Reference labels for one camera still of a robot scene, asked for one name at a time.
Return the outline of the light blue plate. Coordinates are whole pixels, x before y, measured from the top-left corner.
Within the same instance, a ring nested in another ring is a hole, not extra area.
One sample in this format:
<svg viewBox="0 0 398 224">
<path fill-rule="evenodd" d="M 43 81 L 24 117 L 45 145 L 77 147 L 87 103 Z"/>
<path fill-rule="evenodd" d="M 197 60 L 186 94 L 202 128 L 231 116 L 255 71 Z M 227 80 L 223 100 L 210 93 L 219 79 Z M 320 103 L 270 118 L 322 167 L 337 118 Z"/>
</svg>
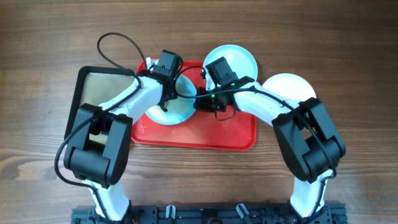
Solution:
<svg viewBox="0 0 398 224">
<path fill-rule="evenodd" d="M 176 85 L 177 91 L 182 95 L 196 95 L 197 89 L 193 82 L 184 75 L 180 75 Z M 160 106 L 156 105 L 146 111 L 146 115 L 158 124 L 175 125 L 186 121 L 191 117 L 196 109 L 194 108 L 194 98 L 182 98 L 165 102 L 167 112 L 164 112 Z"/>
</svg>

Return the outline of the pale green plate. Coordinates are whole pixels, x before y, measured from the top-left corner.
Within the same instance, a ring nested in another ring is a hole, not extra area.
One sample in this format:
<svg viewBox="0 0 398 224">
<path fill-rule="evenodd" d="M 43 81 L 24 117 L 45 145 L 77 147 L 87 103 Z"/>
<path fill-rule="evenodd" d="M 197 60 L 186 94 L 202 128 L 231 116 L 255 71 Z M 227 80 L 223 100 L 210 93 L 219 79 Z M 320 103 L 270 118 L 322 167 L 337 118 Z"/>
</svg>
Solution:
<svg viewBox="0 0 398 224">
<path fill-rule="evenodd" d="M 243 77 L 249 77 L 252 82 L 257 80 L 258 66 L 254 56 L 245 48 L 238 45 L 222 45 L 213 49 L 205 58 L 203 68 L 211 62 L 224 57 L 236 73 L 238 80 Z"/>
</svg>

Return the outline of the white round plate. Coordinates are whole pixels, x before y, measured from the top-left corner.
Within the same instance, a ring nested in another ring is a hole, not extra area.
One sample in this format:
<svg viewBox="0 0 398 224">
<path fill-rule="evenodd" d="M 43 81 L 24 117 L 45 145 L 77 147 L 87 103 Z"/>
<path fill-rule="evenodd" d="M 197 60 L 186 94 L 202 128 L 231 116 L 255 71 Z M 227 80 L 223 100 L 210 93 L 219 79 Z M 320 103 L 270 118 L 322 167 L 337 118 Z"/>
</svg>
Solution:
<svg viewBox="0 0 398 224">
<path fill-rule="evenodd" d="M 262 87 L 291 100 L 316 98 L 315 90 L 304 78 L 292 73 L 280 73 L 268 78 Z"/>
</svg>

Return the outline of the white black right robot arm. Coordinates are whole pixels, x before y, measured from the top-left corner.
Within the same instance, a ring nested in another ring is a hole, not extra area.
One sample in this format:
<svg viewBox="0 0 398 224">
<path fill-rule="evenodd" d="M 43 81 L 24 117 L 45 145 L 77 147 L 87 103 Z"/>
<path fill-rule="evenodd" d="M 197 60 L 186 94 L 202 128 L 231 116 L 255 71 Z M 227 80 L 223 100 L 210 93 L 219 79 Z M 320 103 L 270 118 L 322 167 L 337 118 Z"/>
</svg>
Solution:
<svg viewBox="0 0 398 224">
<path fill-rule="evenodd" d="M 211 112 L 232 106 L 272 126 L 286 166 L 295 177 L 289 206 L 296 221 L 310 223 L 322 214 L 327 182 L 336 177 L 346 147 L 318 98 L 296 99 L 248 77 L 212 90 L 200 88 L 194 98 L 200 108 Z"/>
</svg>

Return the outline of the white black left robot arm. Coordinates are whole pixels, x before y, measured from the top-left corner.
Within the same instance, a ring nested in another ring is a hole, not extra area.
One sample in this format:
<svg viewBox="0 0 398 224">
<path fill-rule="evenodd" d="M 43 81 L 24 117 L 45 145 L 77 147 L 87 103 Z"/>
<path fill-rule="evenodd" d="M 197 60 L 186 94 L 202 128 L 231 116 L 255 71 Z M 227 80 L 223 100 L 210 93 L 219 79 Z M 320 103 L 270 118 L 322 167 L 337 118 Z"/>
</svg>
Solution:
<svg viewBox="0 0 398 224">
<path fill-rule="evenodd" d="M 133 83 L 101 106 L 80 104 L 89 73 L 134 77 Z M 121 182 L 130 147 L 133 123 L 150 107 L 175 98 L 177 71 L 144 69 L 138 73 L 116 68 L 85 66 L 78 72 L 65 139 L 56 156 L 90 190 L 94 207 L 72 211 L 72 223 L 134 223 L 131 201 Z"/>
</svg>

